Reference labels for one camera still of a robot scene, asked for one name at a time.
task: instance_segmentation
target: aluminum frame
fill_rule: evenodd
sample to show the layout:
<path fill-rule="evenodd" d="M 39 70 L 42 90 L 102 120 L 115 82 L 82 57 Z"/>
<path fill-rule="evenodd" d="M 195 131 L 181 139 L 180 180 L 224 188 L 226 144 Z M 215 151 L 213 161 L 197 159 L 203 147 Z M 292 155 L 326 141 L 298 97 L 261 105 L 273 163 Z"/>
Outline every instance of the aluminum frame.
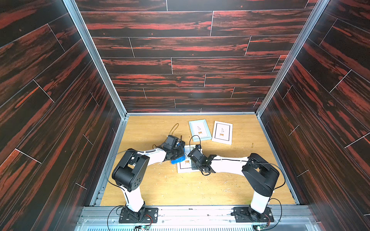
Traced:
<path fill-rule="evenodd" d="M 82 15 L 76 5 L 76 2 L 74 0 L 63 0 L 63 3 L 69 12 L 72 21 L 76 26 L 77 31 L 80 34 L 82 41 L 84 42 L 87 48 L 87 51 L 90 53 L 92 61 L 94 62 L 96 68 L 98 69 L 98 72 L 110 96 L 113 99 L 114 105 L 116 106 L 119 115 L 121 116 L 122 119 L 124 119 L 126 117 L 127 111 L 122 101 L 120 100 L 120 97 L 112 83 L 111 78 L 109 77 L 109 74 L 103 64 L 103 61 L 101 60 L 98 50 L 96 49 L 96 46 L 92 40 L 89 30 L 86 27 L 85 21 L 82 18 Z"/>
<path fill-rule="evenodd" d="M 123 134 L 124 134 L 126 126 L 127 126 L 127 121 L 128 121 L 128 116 L 125 119 L 121 119 L 121 122 L 118 126 L 118 129 L 117 129 L 116 136 L 113 140 L 111 150 L 109 151 L 108 157 L 105 160 L 104 166 L 107 164 L 108 160 L 112 156 L 114 156 L 116 153 L 118 153 L 118 149 L 120 147 L 120 144 L 121 144 L 121 141 L 122 141 L 122 138 L 123 138 Z M 115 158 L 113 158 L 109 162 L 109 164 L 107 165 L 107 169 L 109 169 L 110 171 L 113 168 L 114 160 L 115 160 Z M 93 194 L 93 196 L 91 198 L 91 201 L 90 201 L 90 204 L 89 204 L 90 206 L 100 205 L 101 199 L 99 199 L 99 198 L 102 197 L 102 195 L 104 194 L 105 188 L 107 187 L 107 183 L 108 183 L 108 181 L 106 180 L 106 178 L 104 176 L 104 174 L 105 174 L 104 170 L 105 170 L 105 168 L 103 168 L 103 171 L 100 174 L 98 184 L 96 185 L 94 194 Z"/>
<path fill-rule="evenodd" d="M 248 205 L 178 205 L 178 206 L 148 206 L 157 207 L 158 222 L 152 227 L 169 228 L 174 225 L 186 228 L 188 226 L 209 227 L 210 225 L 217 226 L 234 226 L 242 227 L 244 225 L 258 223 L 236 223 L 233 212 L 233 207 L 246 207 Z M 274 214 L 275 220 L 280 217 L 280 205 L 268 205 Z M 84 207 L 81 216 L 77 222 L 77 226 L 102 226 L 106 227 L 109 212 L 114 206 L 96 206 Z M 126 226 L 132 228 L 133 224 L 119 224 L 119 215 L 116 211 L 110 213 L 108 224 L 112 227 Z M 293 218 L 295 220 L 286 222 L 282 220 L 279 224 L 316 224 L 316 220 L 312 215 L 307 205 L 282 205 L 282 219 Z"/>
<path fill-rule="evenodd" d="M 278 89 L 280 83 L 283 81 L 286 73 L 288 72 L 289 68 L 293 64 L 293 61 L 297 57 L 300 49 L 303 47 L 305 41 L 307 40 L 312 29 L 314 28 L 317 21 L 319 20 L 321 14 L 324 12 L 324 9 L 326 8 L 328 3 L 329 3 L 329 0 L 319 0 L 316 3 L 305 25 L 303 26 L 301 32 L 299 33 L 296 42 L 293 44 L 293 47 L 290 50 L 285 62 L 283 63 L 280 71 L 278 72 L 274 82 L 272 83 L 269 91 L 267 92 L 265 98 L 263 99 L 262 104 L 257 109 L 256 114 L 258 118 L 260 118 L 261 115 L 263 114 L 264 110 L 266 109 L 267 105 L 269 104 L 270 100 L 272 99 L 273 95 Z"/>
<path fill-rule="evenodd" d="M 255 115 L 254 112 L 151 112 L 127 113 L 128 116 L 184 116 L 184 115 Z"/>
<path fill-rule="evenodd" d="M 267 134 L 267 131 L 266 131 L 266 129 L 265 129 L 265 127 L 264 127 L 263 123 L 262 123 L 262 120 L 261 120 L 261 118 L 259 118 L 259 117 L 257 117 L 257 120 L 258 120 L 259 124 L 261 125 L 262 131 L 263 131 L 263 133 L 264 133 L 264 135 L 265 135 L 265 137 L 266 137 L 266 139 L 267 139 L 267 142 L 268 142 L 268 143 L 269 143 L 269 145 L 270 145 L 270 148 L 271 148 L 271 150 L 272 150 L 272 153 L 274 154 L 274 157 L 275 157 L 275 159 L 276 159 L 277 165 L 279 166 L 280 170 L 282 171 L 282 173 L 283 173 L 283 175 L 284 175 L 284 177 L 285 177 L 285 182 L 286 182 L 286 184 L 288 185 L 288 188 L 289 188 L 289 190 L 290 190 L 290 192 L 291 192 L 291 194 L 292 194 L 292 196 L 293 196 L 293 198 L 294 198 L 294 201 L 296 202 L 296 204 L 299 204 L 299 200 L 298 200 L 297 194 L 296 194 L 296 192 L 294 191 L 294 189 L 293 189 L 293 187 L 292 187 L 292 184 L 291 184 L 291 183 L 290 183 L 290 181 L 289 181 L 288 176 L 286 175 L 285 169 L 283 168 L 283 165 L 281 164 L 281 161 L 280 161 L 280 159 L 279 159 L 279 156 L 278 156 L 278 154 L 277 154 L 277 152 L 276 152 L 276 150 L 275 150 L 274 146 L 272 145 L 271 139 L 270 139 L 269 135 Z"/>

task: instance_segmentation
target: white picture frame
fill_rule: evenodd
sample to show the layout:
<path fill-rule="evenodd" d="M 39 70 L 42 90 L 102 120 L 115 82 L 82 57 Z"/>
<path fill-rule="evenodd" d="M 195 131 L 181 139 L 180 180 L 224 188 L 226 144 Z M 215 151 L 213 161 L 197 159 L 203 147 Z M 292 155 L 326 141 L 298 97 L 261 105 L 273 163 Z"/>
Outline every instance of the white picture frame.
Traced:
<path fill-rule="evenodd" d="M 198 142 L 199 138 L 201 140 L 212 139 L 211 132 L 209 131 L 207 121 L 205 119 L 189 121 L 191 135 L 194 142 Z"/>
<path fill-rule="evenodd" d="M 232 123 L 215 121 L 215 125 L 213 127 L 212 141 L 231 145 Z"/>

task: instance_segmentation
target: metal vent grille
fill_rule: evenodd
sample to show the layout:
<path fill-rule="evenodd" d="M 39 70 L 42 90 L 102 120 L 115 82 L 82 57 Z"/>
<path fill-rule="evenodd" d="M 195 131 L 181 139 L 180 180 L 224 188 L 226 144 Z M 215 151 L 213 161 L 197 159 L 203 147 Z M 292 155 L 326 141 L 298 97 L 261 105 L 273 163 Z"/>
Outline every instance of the metal vent grille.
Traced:
<path fill-rule="evenodd" d="M 133 228 L 110 228 L 111 231 L 134 231 Z M 108 231 L 108 228 L 88 227 L 87 231 Z M 253 231 L 252 227 L 243 228 L 151 228 L 150 231 Z"/>

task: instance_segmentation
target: light blue picture frame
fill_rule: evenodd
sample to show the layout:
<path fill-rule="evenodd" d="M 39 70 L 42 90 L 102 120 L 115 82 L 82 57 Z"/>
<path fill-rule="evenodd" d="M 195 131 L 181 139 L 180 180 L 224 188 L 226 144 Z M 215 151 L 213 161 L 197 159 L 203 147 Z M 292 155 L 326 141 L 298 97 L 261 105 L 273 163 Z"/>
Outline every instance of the light blue picture frame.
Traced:
<path fill-rule="evenodd" d="M 191 135 L 192 136 L 198 135 L 198 134 L 195 134 L 195 131 L 193 129 L 193 123 L 199 123 L 199 122 L 201 122 L 201 123 L 204 124 L 204 127 L 205 127 L 206 132 L 207 132 L 207 136 L 201 137 L 201 140 L 211 140 L 212 139 L 212 134 L 209 131 L 208 124 L 207 124 L 207 121 L 205 119 L 189 121 Z M 199 138 L 197 136 L 194 136 L 193 137 L 193 141 L 198 142 L 199 141 Z"/>

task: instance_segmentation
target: blue sponge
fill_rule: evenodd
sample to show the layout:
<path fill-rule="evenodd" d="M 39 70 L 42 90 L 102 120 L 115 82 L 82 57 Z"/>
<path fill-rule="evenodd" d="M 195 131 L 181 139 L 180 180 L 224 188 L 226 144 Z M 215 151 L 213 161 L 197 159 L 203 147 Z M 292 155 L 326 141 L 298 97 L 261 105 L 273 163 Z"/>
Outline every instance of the blue sponge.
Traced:
<path fill-rule="evenodd" d="M 182 155 L 181 157 L 177 158 L 176 160 L 171 160 L 171 164 L 177 164 L 180 163 L 181 161 L 185 160 L 185 154 Z"/>

